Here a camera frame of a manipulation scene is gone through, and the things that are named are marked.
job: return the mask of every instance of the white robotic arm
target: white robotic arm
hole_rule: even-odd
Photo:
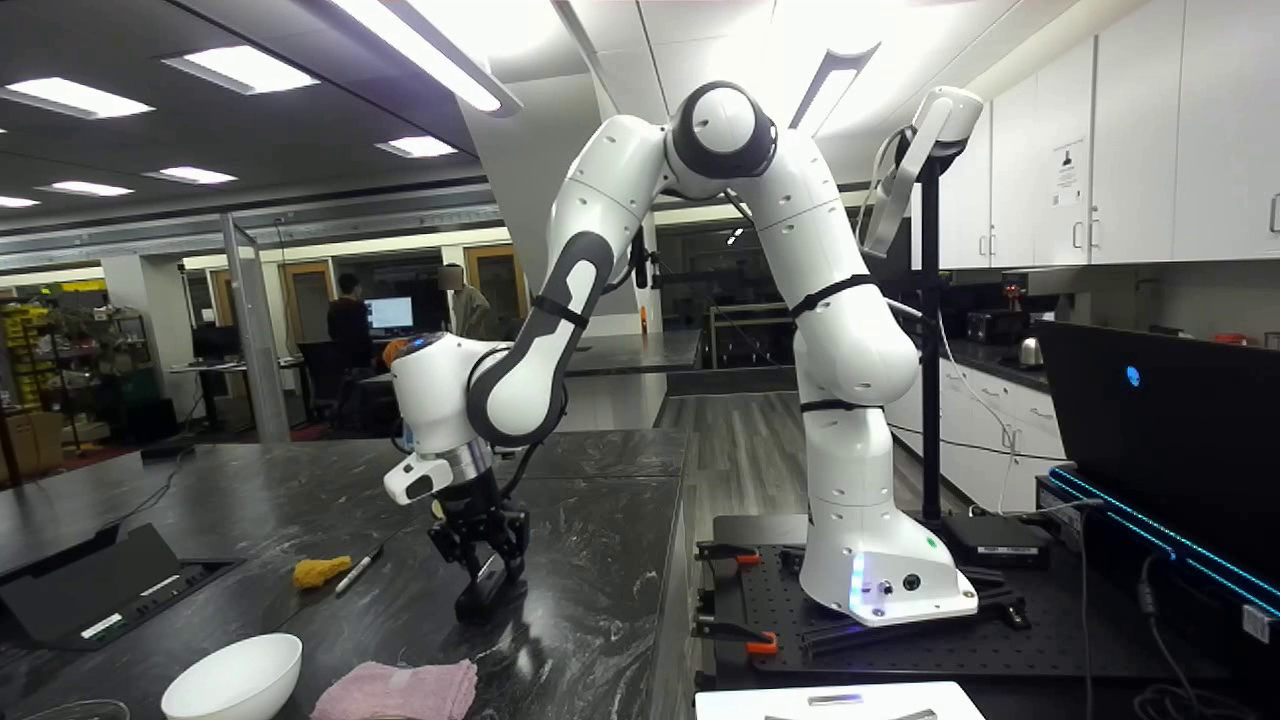
[[[975,113],[968,127],[952,113],[917,122],[906,159],[932,158],[947,137],[964,142]],[[799,589],[867,628],[973,617],[975,592],[947,550],[890,506],[885,403],[912,386],[917,345],[870,286],[814,144],[770,126],[735,84],[697,87],[672,127],[631,115],[601,126],[556,198],[553,272],[513,345],[442,338],[391,366],[415,458],[387,472],[387,487],[432,481],[432,541],[472,568],[472,598],[488,598],[490,557],[502,560],[502,578],[518,578],[525,518],[495,491],[474,446],[541,446],[556,429],[562,359],[665,172],[683,198],[732,189],[752,208],[770,282],[797,318],[811,506]]]

